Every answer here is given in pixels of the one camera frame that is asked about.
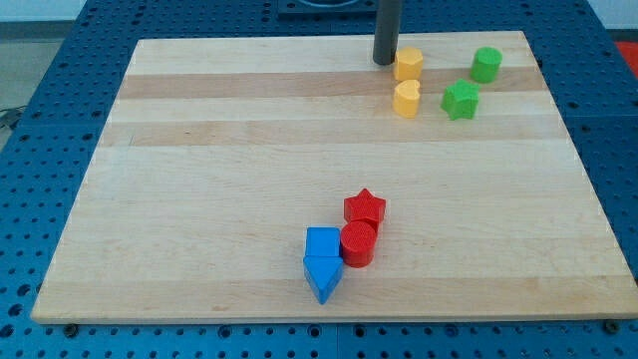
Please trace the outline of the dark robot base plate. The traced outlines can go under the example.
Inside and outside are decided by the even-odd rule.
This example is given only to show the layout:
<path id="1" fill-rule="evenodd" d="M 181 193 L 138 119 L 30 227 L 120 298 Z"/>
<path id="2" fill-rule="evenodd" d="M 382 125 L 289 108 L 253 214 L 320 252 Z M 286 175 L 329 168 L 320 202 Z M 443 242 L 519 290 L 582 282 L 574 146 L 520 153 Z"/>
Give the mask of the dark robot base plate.
<path id="1" fill-rule="evenodd" d="M 375 14 L 376 0 L 276 0 L 279 18 L 293 16 Z"/>

